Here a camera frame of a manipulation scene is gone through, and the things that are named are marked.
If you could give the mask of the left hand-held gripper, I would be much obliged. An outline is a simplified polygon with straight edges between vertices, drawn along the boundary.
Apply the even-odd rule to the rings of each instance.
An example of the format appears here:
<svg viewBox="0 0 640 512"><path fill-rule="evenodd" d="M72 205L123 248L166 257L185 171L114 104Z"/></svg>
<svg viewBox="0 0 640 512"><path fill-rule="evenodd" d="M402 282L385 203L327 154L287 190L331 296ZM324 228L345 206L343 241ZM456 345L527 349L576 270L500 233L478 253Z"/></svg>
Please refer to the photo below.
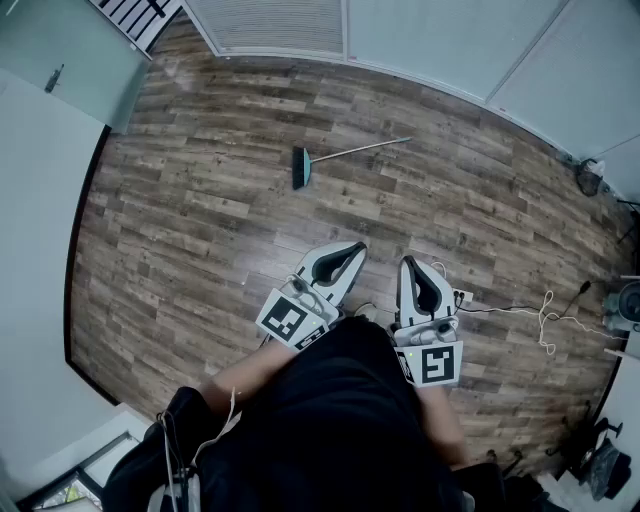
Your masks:
<svg viewBox="0 0 640 512"><path fill-rule="evenodd" d="M298 276L288 276L281 288L270 292L256 325L289 349L305 350L341 318L336 306L353 287L366 252L361 241L310 250L297 266Z"/></svg>

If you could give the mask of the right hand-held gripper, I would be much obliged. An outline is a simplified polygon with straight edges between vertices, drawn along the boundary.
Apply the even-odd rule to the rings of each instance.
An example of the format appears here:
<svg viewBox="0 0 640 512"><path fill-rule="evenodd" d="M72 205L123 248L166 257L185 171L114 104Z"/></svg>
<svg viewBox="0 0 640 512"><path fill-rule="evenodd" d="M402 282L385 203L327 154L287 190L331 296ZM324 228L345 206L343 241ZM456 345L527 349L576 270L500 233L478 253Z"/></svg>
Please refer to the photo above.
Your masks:
<svg viewBox="0 0 640 512"><path fill-rule="evenodd" d="M463 341L457 335L458 318L450 316L454 293L444 276L405 256L399 265L397 307L403 328L397 328L392 339L406 381L415 388L457 383ZM419 324L423 316L434 321Z"/></svg>

